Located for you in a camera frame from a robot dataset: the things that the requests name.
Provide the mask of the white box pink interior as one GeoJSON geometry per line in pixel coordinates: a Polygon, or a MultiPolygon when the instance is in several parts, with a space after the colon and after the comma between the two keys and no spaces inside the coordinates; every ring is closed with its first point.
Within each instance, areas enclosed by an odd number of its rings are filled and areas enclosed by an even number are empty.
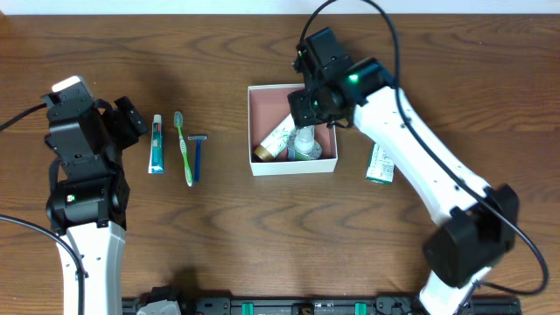
{"type": "Polygon", "coordinates": [[[260,142],[290,114],[287,95],[303,89],[303,83],[248,87],[248,155],[255,177],[333,172],[338,162],[336,128],[325,124],[315,127],[315,139],[322,147],[320,159],[289,161],[283,150],[274,161],[262,162],[254,155],[260,142]]]}

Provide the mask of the clear sanitizer pump bottle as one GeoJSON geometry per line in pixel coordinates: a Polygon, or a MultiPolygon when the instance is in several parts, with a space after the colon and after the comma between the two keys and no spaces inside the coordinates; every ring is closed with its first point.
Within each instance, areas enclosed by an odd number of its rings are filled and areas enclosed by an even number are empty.
{"type": "Polygon", "coordinates": [[[287,158],[289,161],[317,160],[322,154],[322,148],[315,139],[313,125],[294,129],[290,133],[287,145],[287,158]]]}

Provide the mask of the white floral cream tube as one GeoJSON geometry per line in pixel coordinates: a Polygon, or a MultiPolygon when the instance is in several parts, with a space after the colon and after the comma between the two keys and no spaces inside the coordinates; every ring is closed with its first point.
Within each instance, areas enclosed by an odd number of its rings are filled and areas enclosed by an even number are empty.
{"type": "Polygon", "coordinates": [[[253,154],[263,162],[275,160],[287,147],[291,133],[295,129],[292,115],[287,115],[253,150],[253,154]]]}

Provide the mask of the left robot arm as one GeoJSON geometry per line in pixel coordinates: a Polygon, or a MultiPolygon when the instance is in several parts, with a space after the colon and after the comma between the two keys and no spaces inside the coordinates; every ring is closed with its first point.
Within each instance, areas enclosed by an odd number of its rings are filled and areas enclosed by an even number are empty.
{"type": "Polygon", "coordinates": [[[121,314],[130,196],[122,155],[147,132],[146,122],[127,97],[98,99],[80,76],[54,84],[42,99],[45,144],[56,155],[45,210],[62,241],[63,311],[121,314]]]}

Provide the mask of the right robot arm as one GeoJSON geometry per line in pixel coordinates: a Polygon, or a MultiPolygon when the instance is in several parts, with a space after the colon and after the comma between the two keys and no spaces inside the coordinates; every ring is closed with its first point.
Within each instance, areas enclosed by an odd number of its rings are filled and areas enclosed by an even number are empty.
{"type": "Polygon", "coordinates": [[[454,314],[515,245],[519,199],[462,164],[420,119],[376,59],[354,62],[331,29],[297,45],[305,87],[289,94],[298,127],[345,119],[384,149],[425,204],[437,231],[423,245],[431,273],[419,294],[429,314],[454,314]]]}

